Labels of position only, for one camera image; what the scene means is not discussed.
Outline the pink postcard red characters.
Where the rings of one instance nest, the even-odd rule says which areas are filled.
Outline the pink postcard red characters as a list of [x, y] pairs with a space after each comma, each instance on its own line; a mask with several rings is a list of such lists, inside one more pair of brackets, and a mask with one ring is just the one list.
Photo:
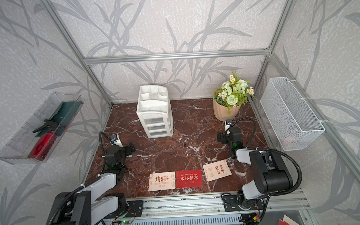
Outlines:
[[153, 173], [149, 175], [148, 191], [175, 189], [175, 172]]

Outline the white plastic drawer organizer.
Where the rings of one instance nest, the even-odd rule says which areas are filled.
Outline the white plastic drawer organizer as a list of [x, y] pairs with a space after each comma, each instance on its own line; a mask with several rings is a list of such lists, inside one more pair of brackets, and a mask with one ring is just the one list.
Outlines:
[[173, 113], [167, 87], [141, 86], [136, 114], [148, 138], [163, 138], [173, 135]]

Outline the red item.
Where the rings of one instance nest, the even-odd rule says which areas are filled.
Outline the red item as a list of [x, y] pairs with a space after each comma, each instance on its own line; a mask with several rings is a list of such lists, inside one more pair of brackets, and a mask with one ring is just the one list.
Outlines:
[[176, 172], [176, 187], [192, 188], [202, 187], [202, 172], [201, 170], [180, 170]]

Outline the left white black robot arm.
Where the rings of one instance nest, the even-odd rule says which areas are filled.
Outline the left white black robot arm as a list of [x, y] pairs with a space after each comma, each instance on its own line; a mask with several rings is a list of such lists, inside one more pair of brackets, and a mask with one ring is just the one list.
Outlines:
[[122, 145], [118, 134], [108, 137], [99, 132], [99, 140], [107, 139], [111, 146], [101, 149], [104, 160], [102, 172], [87, 184], [82, 184], [72, 192], [58, 194], [53, 202], [46, 225], [98, 225], [105, 224], [105, 217], [114, 215], [138, 216], [138, 211], [126, 201], [123, 193], [103, 194], [114, 188], [125, 174], [126, 157], [136, 151], [133, 142]]

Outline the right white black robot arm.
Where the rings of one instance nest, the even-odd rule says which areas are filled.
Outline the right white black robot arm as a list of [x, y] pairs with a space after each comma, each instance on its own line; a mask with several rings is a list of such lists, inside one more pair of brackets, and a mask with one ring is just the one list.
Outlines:
[[[235, 125], [241, 121], [253, 124], [253, 131], [247, 144], [243, 145], [242, 132]], [[299, 164], [288, 154], [277, 149], [251, 147], [257, 125], [250, 117], [235, 122], [225, 120], [225, 131], [217, 132], [217, 141], [229, 146], [232, 159], [247, 164], [253, 172], [253, 180], [239, 188], [237, 194], [221, 195], [225, 211], [247, 211], [256, 207], [266, 208], [273, 196], [294, 192], [302, 182], [302, 170]]]

